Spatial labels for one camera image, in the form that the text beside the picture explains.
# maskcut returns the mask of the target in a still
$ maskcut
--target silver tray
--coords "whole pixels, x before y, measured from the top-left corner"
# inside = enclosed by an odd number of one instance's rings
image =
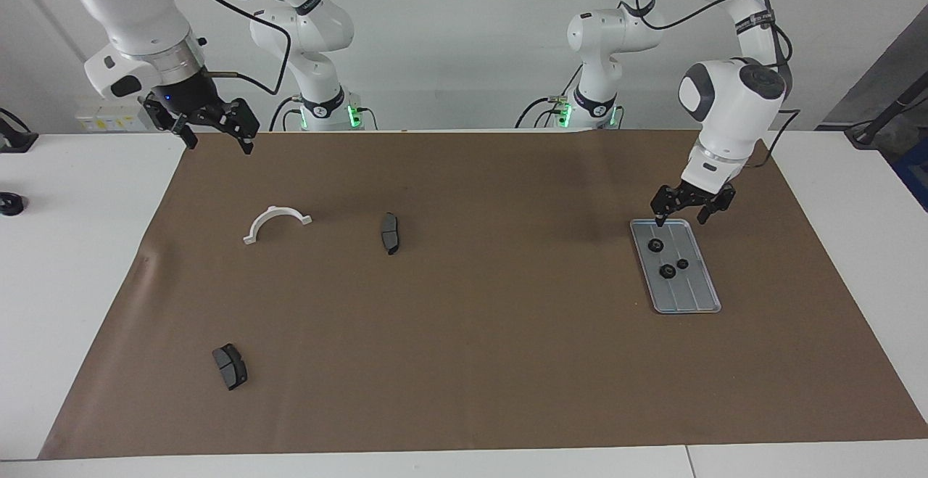
[[[683,315],[722,310],[689,223],[673,219],[659,228],[653,219],[639,219],[632,221],[631,227],[650,299],[657,312]],[[649,248],[652,239],[663,243],[661,251]],[[681,259],[686,260],[689,266],[679,267],[677,263]],[[667,265],[674,268],[674,276],[670,279],[660,273],[660,268]]]

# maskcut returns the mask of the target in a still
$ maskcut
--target white background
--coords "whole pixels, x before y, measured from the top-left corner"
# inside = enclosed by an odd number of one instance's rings
[[[796,128],[814,128],[928,0],[773,0],[792,36],[795,92],[805,113]],[[613,8],[616,0],[335,0],[351,14],[357,38],[332,54],[342,82],[377,110],[384,128],[506,128],[521,109],[559,94],[578,65],[566,29],[576,13]],[[659,0],[667,19],[702,6]],[[271,82],[278,62],[252,44],[248,23],[210,0],[178,0],[206,36],[212,69],[239,69]],[[246,0],[247,9],[272,0]],[[715,9],[673,29],[659,48],[622,57],[620,102],[627,127],[693,128],[676,101],[693,62],[738,54],[732,20]],[[38,131],[76,131],[73,96],[95,95],[80,61],[105,44],[103,30],[77,0],[0,0],[0,105]],[[295,92],[288,79],[285,92]],[[244,95],[262,121],[276,102],[238,81],[221,81],[228,97]]]

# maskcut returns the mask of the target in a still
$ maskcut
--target white table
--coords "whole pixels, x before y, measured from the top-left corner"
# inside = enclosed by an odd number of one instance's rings
[[[0,155],[0,191],[30,197],[27,213],[0,220],[0,459],[23,460],[0,463],[0,476],[928,476],[928,441],[29,461],[181,152],[170,135],[80,135],[44,136],[29,154]],[[878,154],[842,135],[791,132],[775,157],[928,416],[928,272],[919,261],[928,214]]]

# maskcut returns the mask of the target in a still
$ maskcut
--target brown paper mat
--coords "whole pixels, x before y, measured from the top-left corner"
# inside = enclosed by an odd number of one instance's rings
[[[928,437],[776,166],[696,229],[723,312],[660,316],[629,221],[693,132],[200,138],[41,458]],[[245,246],[271,205],[315,222]]]

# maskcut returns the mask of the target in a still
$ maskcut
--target white robotic arm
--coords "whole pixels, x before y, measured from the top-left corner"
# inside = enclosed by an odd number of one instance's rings
[[[339,83],[335,65],[321,52],[347,48],[355,37],[348,13],[331,0],[281,0],[288,7],[265,9],[256,15],[287,30],[292,39],[288,69],[299,85],[307,130],[362,128],[358,98]],[[286,38],[267,25],[252,22],[254,42],[283,58]]]
[[[657,0],[644,1],[620,0],[613,11],[586,12],[573,19],[568,41],[583,59],[583,75],[561,124],[602,128],[607,123],[622,75],[613,55],[653,48],[667,28],[660,26],[663,18],[656,12]],[[729,181],[745,166],[792,85],[770,1],[720,4],[732,16],[742,57],[699,62],[680,84],[679,100],[703,130],[681,184],[663,186],[652,201],[659,224],[683,207],[703,206],[701,223],[716,211],[728,210],[735,193]]]
[[[652,0],[639,11],[635,0],[620,0],[616,9],[599,9],[574,16],[567,29],[571,49],[583,59],[580,84],[568,100],[561,125],[570,128],[602,128],[612,117],[622,65],[614,54],[646,51],[660,44],[663,32],[640,20],[641,12],[663,24],[663,15]]]
[[[251,153],[257,119],[244,100],[220,99],[199,50],[203,41],[173,0],[80,1],[109,36],[107,47],[84,65],[100,95],[146,96],[143,105],[155,124],[189,148],[196,145],[189,124],[211,125]]]
[[[700,223],[728,210],[735,196],[730,181],[745,167],[792,88],[770,0],[726,0],[722,5],[735,22],[742,57],[699,62],[680,83],[680,104],[703,130],[679,186],[662,186],[652,201],[658,224],[684,207],[703,207]]]

